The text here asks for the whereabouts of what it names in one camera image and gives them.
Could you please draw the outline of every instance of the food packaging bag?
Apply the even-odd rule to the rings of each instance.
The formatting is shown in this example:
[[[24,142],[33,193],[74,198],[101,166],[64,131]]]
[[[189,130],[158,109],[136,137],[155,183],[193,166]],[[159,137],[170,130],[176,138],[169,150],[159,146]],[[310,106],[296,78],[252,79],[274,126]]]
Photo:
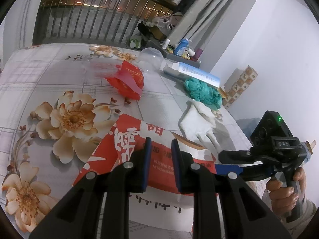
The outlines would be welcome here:
[[[194,162],[216,173],[210,151],[161,127],[120,115],[109,133],[84,165],[76,184],[86,173],[110,172],[130,159],[135,150],[142,149],[146,137],[152,140],[152,155],[146,192],[130,194],[129,219],[141,224],[176,231],[191,231],[193,196],[182,195],[175,184],[171,143],[178,140],[180,149],[191,153]]]

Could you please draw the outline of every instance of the balcony railing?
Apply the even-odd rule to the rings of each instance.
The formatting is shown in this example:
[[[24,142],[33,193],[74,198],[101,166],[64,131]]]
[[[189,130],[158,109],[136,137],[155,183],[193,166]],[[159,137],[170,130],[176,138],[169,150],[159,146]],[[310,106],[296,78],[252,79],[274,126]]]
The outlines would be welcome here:
[[[170,15],[160,0],[42,0],[34,44],[59,42],[127,46],[140,21]]]

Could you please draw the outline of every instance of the blue detergent bottle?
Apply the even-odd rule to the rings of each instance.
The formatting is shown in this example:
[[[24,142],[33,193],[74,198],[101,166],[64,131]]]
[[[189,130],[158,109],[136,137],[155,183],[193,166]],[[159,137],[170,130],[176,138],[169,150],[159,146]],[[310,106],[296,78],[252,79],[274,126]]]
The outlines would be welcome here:
[[[188,46],[188,44],[189,44],[189,40],[187,38],[182,39],[180,44],[174,50],[174,55],[181,56],[183,54],[185,48]]]

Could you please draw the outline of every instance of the teal plastic bag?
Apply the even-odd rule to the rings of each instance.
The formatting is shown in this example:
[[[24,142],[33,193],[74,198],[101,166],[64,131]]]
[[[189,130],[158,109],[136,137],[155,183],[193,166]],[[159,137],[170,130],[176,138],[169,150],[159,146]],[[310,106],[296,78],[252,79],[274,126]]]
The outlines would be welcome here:
[[[207,83],[196,78],[189,78],[184,82],[184,87],[195,101],[204,103],[214,111],[221,107],[221,94],[215,88],[209,87]]]

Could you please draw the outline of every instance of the sleeve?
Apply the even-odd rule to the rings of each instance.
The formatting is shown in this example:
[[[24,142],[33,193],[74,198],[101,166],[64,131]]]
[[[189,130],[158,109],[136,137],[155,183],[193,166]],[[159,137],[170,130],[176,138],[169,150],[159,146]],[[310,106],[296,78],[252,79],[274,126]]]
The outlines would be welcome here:
[[[302,205],[303,215],[290,223],[286,223],[286,219],[282,218],[283,225],[288,229],[293,239],[296,239],[309,224],[310,220],[317,211],[317,208],[313,202],[306,199]]]

